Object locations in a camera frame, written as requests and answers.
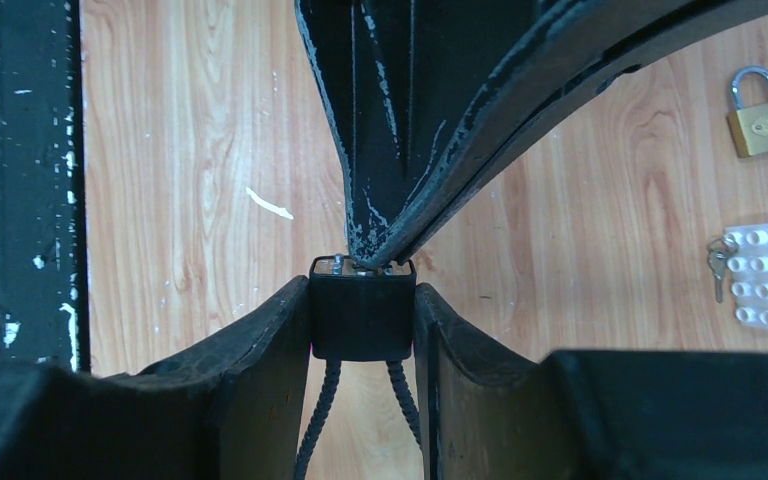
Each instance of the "black cord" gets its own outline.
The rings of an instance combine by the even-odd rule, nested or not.
[[[307,425],[305,436],[299,447],[299,453],[296,455],[296,468],[293,472],[294,480],[304,480],[305,475],[307,475],[310,457],[313,456],[316,441],[319,440],[319,434],[322,433],[325,420],[328,419],[328,412],[331,410],[331,404],[334,403],[334,395],[337,394],[337,384],[339,383],[340,361],[327,360],[325,362],[325,380],[322,381],[319,400],[316,401],[316,407],[313,409],[313,415],[310,416],[310,423]]]
[[[422,448],[422,436],[419,433],[419,411],[417,411],[416,404],[410,394],[410,387],[408,387],[408,380],[405,378],[402,362],[387,362],[387,373],[390,374],[390,383],[393,385],[393,393],[396,394],[399,407],[402,408],[402,415],[408,422],[408,427],[413,433],[416,444]]]

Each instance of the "brass padlock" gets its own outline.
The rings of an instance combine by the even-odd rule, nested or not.
[[[752,157],[768,152],[768,103],[743,108],[740,96],[740,81],[747,73],[758,73],[768,81],[768,70],[761,67],[746,67],[734,76],[731,91],[737,111],[726,117],[740,158]]]

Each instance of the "key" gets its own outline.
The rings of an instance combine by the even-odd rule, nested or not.
[[[728,250],[712,248],[708,251],[708,266],[714,274],[714,294],[717,303],[723,303],[723,277],[726,274],[726,262],[731,255]]]
[[[737,254],[738,246],[720,237],[708,244],[708,266],[714,274],[714,294],[723,303],[723,279],[729,259]]]

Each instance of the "padlock body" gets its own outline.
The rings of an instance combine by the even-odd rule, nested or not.
[[[740,158],[768,152],[768,103],[732,112],[727,119]]]

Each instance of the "wooden floor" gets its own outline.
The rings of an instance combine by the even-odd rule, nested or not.
[[[96,374],[185,348],[345,250],[342,177],[292,4],[82,2]],[[533,359],[768,351],[768,332],[714,302],[705,262],[724,226],[768,221],[768,157],[738,161],[725,121],[748,64],[768,67],[768,17],[620,78],[414,257],[421,279]],[[385,370],[344,368],[308,478],[420,478]],[[322,375],[314,361],[305,423]]]

